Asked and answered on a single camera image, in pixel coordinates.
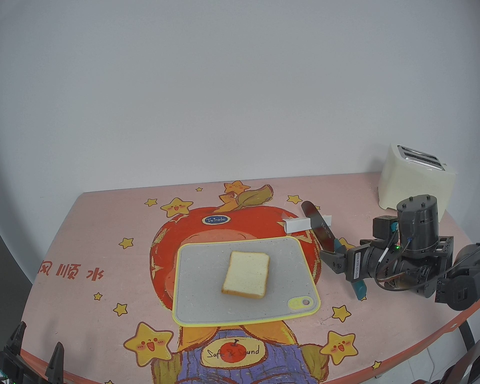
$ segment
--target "gray cutting board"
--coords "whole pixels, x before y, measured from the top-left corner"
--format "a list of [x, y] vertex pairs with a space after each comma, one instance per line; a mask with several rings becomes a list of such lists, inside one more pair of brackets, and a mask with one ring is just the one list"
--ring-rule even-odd
[[[270, 256], [262, 299], [221, 292], [232, 251]], [[186, 244], [179, 249], [172, 311], [179, 325], [265, 323], [307, 316], [319, 309], [320, 297], [300, 242], [294, 237]]]

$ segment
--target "floor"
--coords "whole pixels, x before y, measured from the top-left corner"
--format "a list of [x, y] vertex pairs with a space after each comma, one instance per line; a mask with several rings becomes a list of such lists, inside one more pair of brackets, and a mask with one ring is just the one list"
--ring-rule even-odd
[[[469, 317], [468, 324], [477, 342], [480, 339], [480, 310]], [[445, 370], [466, 352], [462, 335], [456, 329], [443, 335], [418, 355], [363, 384], [410, 384], [418, 379], [433, 382], [441, 379]], [[475, 381], [475, 384], [480, 384], [480, 379]]]

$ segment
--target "white toaster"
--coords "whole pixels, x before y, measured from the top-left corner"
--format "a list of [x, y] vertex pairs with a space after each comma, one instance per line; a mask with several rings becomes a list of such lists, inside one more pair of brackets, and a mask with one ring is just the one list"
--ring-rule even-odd
[[391, 144], [380, 181], [379, 206], [393, 208], [410, 196], [430, 194], [437, 198], [438, 221], [452, 195], [456, 173], [437, 156]]

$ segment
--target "pink table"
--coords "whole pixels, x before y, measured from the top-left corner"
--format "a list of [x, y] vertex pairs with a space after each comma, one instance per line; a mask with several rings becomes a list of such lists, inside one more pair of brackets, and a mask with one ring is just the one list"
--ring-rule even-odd
[[[22, 356], [40, 372], [57, 341], [71, 383], [360, 383], [453, 331], [455, 312], [433, 297], [366, 281], [358, 301], [343, 276], [321, 268], [311, 231], [304, 249], [322, 300], [313, 316], [238, 327], [181, 328], [171, 316], [176, 250], [189, 242], [284, 236], [282, 218], [310, 200], [350, 244], [371, 238], [378, 174], [205, 183], [82, 194], [59, 229], [30, 293]], [[226, 216], [229, 220], [213, 218]], [[455, 255], [469, 243], [446, 213]], [[238, 338], [258, 354], [215, 354]]]

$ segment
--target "slice of bread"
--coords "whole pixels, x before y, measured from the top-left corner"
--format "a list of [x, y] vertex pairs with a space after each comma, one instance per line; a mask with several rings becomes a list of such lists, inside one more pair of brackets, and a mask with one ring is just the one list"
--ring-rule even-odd
[[269, 263], [266, 253], [233, 251], [222, 293], [261, 299], [267, 289]]

